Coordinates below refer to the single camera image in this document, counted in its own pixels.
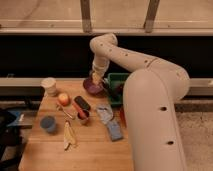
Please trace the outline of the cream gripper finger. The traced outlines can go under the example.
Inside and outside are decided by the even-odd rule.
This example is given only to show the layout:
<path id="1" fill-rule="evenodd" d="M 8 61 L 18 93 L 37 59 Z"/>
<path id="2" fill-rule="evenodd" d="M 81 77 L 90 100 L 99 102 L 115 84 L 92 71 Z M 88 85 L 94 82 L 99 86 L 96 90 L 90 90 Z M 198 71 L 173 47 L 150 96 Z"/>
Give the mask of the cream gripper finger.
<path id="1" fill-rule="evenodd" d="M 101 83 L 101 77 L 96 72 L 92 73 L 92 82 L 95 85 L 99 85 Z"/>

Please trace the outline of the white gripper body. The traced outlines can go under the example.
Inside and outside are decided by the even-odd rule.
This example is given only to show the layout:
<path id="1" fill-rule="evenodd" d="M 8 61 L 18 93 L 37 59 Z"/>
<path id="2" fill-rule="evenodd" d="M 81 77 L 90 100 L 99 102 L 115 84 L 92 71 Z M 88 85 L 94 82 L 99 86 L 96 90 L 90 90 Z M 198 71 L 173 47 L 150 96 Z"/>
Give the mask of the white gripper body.
<path id="1" fill-rule="evenodd" d="M 92 62 L 92 70 L 99 76 L 103 76 L 108 70 L 109 64 L 110 61 L 107 58 L 95 55 Z"/>

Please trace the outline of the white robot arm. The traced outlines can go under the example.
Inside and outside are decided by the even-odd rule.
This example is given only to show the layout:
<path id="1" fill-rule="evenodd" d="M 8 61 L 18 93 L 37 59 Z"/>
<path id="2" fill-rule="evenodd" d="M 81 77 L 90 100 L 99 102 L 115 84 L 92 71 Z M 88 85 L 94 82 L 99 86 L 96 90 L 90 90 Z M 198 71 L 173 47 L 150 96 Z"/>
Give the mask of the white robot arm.
<path id="1" fill-rule="evenodd" d="M 123 106 L 134 171 L 187 171 L 174 109 L 189 90 L 187 71 L 159 57 L 120 48 L 112 33 L 93 38 L 90 49 L 98 76 L 111 62 L 130 72 Z"/>

